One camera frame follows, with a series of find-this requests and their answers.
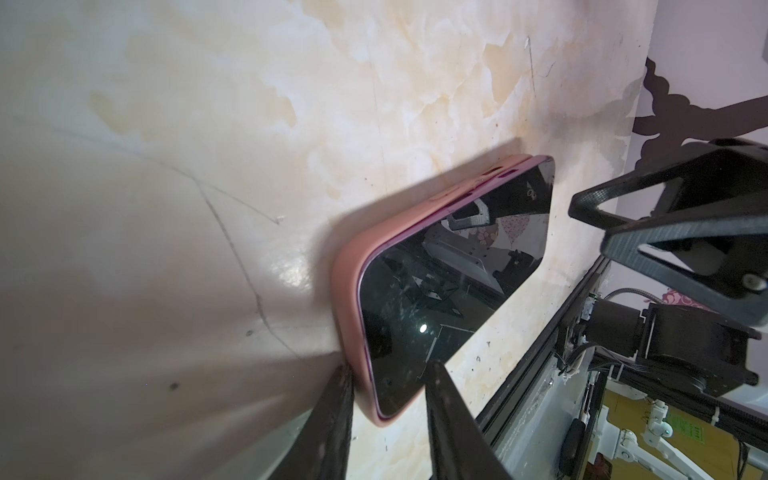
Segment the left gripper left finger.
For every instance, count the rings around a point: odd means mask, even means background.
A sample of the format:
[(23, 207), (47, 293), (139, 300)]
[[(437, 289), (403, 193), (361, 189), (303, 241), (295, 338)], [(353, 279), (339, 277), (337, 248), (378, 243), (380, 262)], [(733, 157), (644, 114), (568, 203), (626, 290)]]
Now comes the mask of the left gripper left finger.
[(294, 444), (269, 476), (273, 479), (345, 479), (353, 424), (354, 382), (338, 366)]

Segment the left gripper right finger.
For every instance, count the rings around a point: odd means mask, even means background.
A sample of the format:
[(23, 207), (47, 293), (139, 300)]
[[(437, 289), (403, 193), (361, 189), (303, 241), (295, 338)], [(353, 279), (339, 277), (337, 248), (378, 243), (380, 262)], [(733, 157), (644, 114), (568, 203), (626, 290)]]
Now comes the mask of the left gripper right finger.
[(510, 480), (441, 362), (427, 364), (424, 386), (432, 478)]

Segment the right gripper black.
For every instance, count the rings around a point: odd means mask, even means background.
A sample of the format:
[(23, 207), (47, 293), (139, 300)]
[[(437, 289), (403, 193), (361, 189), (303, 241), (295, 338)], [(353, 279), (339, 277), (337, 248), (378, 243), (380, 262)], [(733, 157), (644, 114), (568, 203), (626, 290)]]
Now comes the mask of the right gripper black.
[[(575, 194), (569, 215), (609, 230), (601, 252), (748, 327), (767, 325), (767, 214), (674, 214), (624, 225), (602, 205), (656, 192), (654, 216), (767, 190), (767, 146), (689, 142), (644, 158), (631, 172)], [(598, 299), (586, 339), (632, 358), (647, 377), (678, 391), (720, 397), (759, 375), (747, 368), (759, 333), (703, 309), (652, 303), (638, 311)]]

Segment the black phone purple edge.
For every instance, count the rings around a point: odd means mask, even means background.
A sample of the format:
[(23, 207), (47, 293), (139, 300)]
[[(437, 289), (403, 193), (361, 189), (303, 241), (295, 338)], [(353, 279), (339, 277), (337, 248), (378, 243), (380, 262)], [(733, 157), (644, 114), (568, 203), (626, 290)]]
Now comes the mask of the black phone purple edge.
[(371, 400), (395, 419), (542, 262), (556, 165), (536, 156), (379, 248), (359, 283)]

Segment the pink phone case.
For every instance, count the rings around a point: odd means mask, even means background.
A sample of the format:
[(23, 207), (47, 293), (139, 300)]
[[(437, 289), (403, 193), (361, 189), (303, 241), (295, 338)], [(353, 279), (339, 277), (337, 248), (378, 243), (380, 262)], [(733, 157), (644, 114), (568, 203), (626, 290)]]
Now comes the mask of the pink phone case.
[(447, 207), (456, 206), (465, 194), (478, 192), (480, 187), (488, 186), (497, 172), (509, 172), (512, 168), (536, 156), (513, 155), (505, 158), (481, 174), (457, 183), (407, 210), (374, 224), (352, 238), (340, 250), (331, 271), (332, 304), (346, 359), (353, 369), (356, 382), (363, 394), (362, 408), (372, 423), (378, 426), (393, 423), (422, 390), (425, 377), (422, 388), (395, 419), (388, 422), (380, 422), (376, 419), (372, 408), (372, 390), (365, 353), (366, 341), (359, 310), (359, 283), (367, 260), (371, 259), (373, 254), (387, 242), (416, 227), (430, 215)]

